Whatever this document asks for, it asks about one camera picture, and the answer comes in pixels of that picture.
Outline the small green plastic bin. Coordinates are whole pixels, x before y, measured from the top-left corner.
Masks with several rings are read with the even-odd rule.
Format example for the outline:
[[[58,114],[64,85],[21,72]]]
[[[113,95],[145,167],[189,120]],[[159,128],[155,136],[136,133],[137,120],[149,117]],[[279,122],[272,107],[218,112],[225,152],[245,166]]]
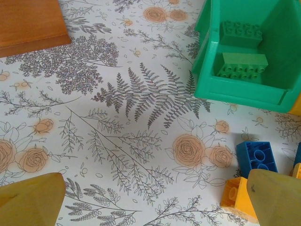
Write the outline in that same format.
[[[222,21],[258,24],[256,48],[220,44]],[[195,97],[287,113],[301,93],[300,0],[205,0],[196,23],[199,51],[193,64]],[[268,67],[261,83],[214,76],[222,52],[264,54]]]

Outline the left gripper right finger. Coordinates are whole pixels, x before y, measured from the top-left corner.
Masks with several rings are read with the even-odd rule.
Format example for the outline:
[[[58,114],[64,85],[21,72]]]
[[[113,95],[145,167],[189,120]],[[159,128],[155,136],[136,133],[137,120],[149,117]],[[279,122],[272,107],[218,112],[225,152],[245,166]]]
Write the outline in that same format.
[[[301,226],[301,179],[253,169],[248,195],[260,226]]]

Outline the long orange lego brick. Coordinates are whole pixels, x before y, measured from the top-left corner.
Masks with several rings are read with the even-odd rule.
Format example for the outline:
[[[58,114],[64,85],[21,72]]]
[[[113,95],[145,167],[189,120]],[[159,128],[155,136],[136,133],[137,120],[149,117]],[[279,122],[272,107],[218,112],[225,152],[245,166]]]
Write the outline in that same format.
[[[301,179],[301,162],[295,165],[294,169],[290,172],[289,176]]]

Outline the light green lego brick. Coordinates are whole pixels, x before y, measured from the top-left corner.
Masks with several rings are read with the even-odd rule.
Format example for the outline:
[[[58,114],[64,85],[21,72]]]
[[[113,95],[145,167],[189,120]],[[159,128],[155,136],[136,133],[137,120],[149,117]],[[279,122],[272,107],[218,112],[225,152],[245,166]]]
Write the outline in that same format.
[[[261,83],[268,67],[264,54],[222,52],[214,62],[214,76]]]

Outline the brown wooden block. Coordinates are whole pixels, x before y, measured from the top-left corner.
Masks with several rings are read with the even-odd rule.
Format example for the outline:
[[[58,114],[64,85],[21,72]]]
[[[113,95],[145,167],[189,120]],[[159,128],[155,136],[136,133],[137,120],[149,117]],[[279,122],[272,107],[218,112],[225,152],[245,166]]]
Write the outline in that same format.
[[[0,58],[70,43],[58,0],[0,0]]]

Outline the blue lego brick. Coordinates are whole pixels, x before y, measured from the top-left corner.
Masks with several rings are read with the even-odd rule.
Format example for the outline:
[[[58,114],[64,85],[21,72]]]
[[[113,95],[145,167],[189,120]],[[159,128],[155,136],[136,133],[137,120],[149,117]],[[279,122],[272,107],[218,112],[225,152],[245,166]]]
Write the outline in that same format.
[[[253,169],[278,172],[270,142],[245,141],[236,151],[242,177],[248,178]]]
[[[297,163],[301,163],[301,142],[298,144],[298,148],[297,148],[293,166],[295,166]]]

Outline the orange plastic bin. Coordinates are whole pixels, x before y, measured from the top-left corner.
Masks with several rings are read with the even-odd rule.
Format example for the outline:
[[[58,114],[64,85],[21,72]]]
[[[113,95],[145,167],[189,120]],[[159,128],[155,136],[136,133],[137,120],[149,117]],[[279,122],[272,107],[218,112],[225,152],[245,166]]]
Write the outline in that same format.
[[[301,93],[299,94],[298,98],[296,99],[293,107],[288,112],[289,114],[301,116]]]

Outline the dark green lego brick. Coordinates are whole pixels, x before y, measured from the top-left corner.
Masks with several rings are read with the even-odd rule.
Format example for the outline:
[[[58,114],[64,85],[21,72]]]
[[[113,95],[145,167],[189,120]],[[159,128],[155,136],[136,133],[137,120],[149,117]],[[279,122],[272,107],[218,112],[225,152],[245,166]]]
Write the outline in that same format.
[[[220,24],[220,44],[256,48],[262,42],[261,27],[258,24],[238,21],[222,21]]]

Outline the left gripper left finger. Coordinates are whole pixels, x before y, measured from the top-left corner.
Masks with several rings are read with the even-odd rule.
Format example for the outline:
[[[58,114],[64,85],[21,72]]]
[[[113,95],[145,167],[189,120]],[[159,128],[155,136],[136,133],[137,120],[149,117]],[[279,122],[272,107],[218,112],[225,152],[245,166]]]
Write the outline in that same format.
[[[65,192],[58,172],[0,186],[0,226],[55,226]]]

